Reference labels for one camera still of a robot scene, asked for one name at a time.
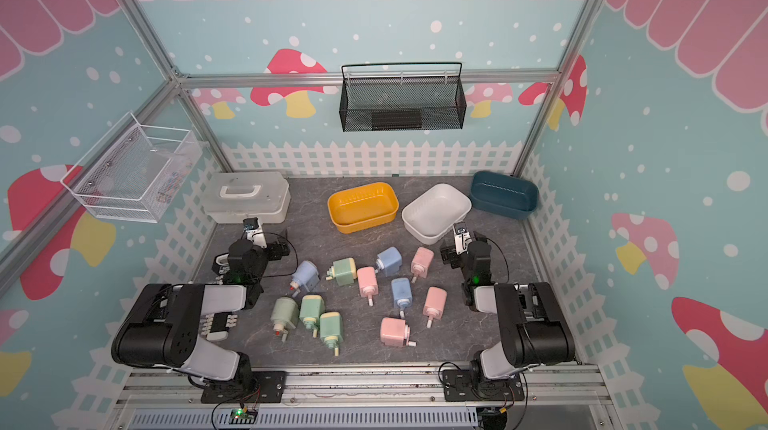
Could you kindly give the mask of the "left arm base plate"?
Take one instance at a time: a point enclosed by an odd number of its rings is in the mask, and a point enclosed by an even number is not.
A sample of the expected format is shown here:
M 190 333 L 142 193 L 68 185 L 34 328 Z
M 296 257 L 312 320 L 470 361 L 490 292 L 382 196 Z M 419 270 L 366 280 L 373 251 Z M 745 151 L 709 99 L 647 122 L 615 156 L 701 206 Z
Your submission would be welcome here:
M 286 388 L 285 371 L 257 371 L 247 376 L 236 375 L 230 381 L 210 381 L 200 401 L 220 403 L 280 403 Z

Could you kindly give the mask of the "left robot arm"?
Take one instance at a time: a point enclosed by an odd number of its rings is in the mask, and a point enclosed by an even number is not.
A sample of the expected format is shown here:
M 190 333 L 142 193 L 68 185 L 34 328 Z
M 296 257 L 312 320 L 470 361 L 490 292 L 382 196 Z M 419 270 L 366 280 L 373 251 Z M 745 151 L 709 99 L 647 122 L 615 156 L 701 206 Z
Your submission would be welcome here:
M 214 258 L 219 284 L 148 284 L 118 329 L 112 359 L 133 368 L 166 368 L 187 375 L 214 399 L 243 398 L 258 391 L 249 357 L 200 335 L 209 315 L 234 317 L 253 308 L 263 293 L 267 266 L 291 254 L 286 237 L 264 247 L 239 239 Z

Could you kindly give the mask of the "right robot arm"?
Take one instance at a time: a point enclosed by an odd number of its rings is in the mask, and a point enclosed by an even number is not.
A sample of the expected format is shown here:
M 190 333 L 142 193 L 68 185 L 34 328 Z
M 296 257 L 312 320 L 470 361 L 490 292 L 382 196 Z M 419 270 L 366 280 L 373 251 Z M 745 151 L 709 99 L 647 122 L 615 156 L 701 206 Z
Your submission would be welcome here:
M 477 352 L 467 369 L 449 363 L 439 367 L 446 400 L 521 401 L 526 371 L 575 359 L 575 340 L 550 284 L 494 282 L 486 240 L 461 249 L 445 244 L 440 252 L 445 264 L 461 271 L 464 304 L 496 316 L 499 334 L 499 341 Z

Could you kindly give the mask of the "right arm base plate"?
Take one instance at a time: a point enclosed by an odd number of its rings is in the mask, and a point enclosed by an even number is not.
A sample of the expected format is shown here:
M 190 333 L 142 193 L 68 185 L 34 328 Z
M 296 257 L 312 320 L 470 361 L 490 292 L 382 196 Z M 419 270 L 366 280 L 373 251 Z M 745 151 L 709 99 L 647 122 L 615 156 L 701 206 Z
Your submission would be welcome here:
M 488 401 L 510 404 L 525 399 L 521 379 L 487 380 L 454 367 L 445 367 L 438 372 L 447 402 Z

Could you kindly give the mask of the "white storage box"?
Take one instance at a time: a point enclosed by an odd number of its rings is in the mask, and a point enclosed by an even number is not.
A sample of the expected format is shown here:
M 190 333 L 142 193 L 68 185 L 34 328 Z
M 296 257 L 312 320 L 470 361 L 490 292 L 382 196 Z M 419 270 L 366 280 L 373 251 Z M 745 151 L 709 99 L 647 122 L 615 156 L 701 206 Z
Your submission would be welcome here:
M 472 209 L 470 199 L 448 184 L 437 184 L 402 211 L 405 229 L 423 245 L 433 245 L 464 220 Z

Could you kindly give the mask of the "teal storage box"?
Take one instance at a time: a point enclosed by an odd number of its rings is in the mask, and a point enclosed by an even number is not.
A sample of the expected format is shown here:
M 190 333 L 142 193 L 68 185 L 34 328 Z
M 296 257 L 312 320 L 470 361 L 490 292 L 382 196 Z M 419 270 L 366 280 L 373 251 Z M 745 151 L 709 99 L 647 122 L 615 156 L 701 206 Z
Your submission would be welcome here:
M 527 180 L 481 171 L 473 176 L 469 198 L 474 209 L 525 220 L 537 209 L 539 189 Z

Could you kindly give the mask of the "yellow storage box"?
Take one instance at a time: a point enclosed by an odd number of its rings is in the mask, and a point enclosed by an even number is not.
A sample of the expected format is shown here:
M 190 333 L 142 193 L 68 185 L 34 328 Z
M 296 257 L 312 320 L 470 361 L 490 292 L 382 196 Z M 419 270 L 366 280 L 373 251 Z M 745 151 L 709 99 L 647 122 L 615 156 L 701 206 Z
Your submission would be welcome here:
M 337 230 L 348 235 L 391 223 L 399 201 L 389 184 L 376 182 L 337 192 L 329 197 L 327 206 Z

